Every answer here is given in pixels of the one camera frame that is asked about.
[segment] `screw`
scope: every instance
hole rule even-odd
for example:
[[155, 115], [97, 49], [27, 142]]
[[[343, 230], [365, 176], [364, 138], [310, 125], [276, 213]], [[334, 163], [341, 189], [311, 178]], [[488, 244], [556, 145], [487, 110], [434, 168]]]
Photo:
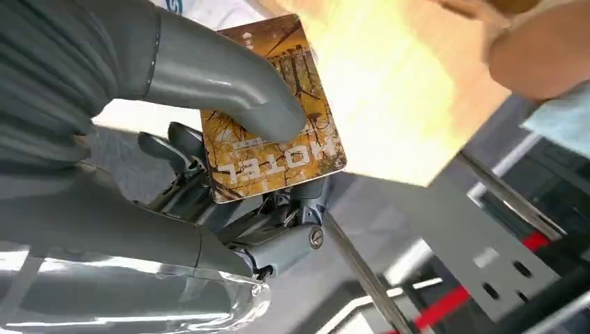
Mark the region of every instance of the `screw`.
[[310, 233], [310, 244], [313, 249], [318, 249], [324, 243], [324, 232], [317, 228]]

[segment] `red stripe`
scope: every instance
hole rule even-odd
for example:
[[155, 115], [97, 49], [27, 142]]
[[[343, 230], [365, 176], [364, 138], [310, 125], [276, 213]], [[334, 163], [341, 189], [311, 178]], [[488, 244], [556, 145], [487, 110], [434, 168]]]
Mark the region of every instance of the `red stripe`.
[[[549, 239], [537, 231], [523, 239], [522, 243], [529, 250], [534, 252], [541, 247], [547, 246], [549, 244]], [[469, 292], [459, 285], [446, 296], [437, 300], [434, 304], [424, 310], [424, 312], [414, 320], [416, 327], [418, 327], [419, 330], [423, 330], [426, 327], [438, 324], [446, 316], [463, 306], [463, 304], [469, 300], [469, 297]], [[398, 332], [391, 331], [386, 334], [398, 334]]]

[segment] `light blue object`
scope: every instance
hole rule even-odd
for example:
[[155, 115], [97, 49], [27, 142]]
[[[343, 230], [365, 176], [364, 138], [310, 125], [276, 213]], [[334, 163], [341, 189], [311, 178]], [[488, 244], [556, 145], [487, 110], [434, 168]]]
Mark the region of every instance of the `light blue object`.
[[523, 127], [590, 159], [590, 82], [543, 104]]

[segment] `oval hole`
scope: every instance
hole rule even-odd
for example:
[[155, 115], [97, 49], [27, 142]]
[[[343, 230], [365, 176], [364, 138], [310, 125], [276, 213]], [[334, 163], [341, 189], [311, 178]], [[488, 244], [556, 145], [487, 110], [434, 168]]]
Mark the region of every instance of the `oval hole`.
[[520, 263], [520, 261], [514, 261], [512, 262], [512, 265], [514, 265], [514, 268], [516, 268], [516, 270], [518, 270], [518, 272], [521, 273], [524, 277], [533, 277], [531, 271], [524, 264]]
[[519, 297], [520, 299], [522, 299], [522, 300], [523, 300], [525, 303], [529, 301], [529, 299], [528, 299], [528, 298], [525, 296], [525, 294], [523, 294], [522, 292], [520, 292], [520, 291], [517, 291], [517, 292], [516, 292], [516, 294], [517, 294], [517, 295], [518, 295], [518, 297]]
[[486, 290], [486, 292], [490, 295], [490, 297], [492, 297], [493, 300], [498, 300], [500, 299], [500, 295], [497, 293], [496, 289], [494, 289], [489, 283], [484, 283], [481, 285], [481, 287], [484, 288], [484, 290]]

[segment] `plastic cover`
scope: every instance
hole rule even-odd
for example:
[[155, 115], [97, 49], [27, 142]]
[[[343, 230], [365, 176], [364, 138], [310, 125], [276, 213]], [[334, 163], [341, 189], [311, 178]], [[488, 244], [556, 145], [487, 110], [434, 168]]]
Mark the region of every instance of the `plastic cover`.
[[220, 333], [266, 312], [268, 285], [209, 269], [0, 241], [0, 333]]

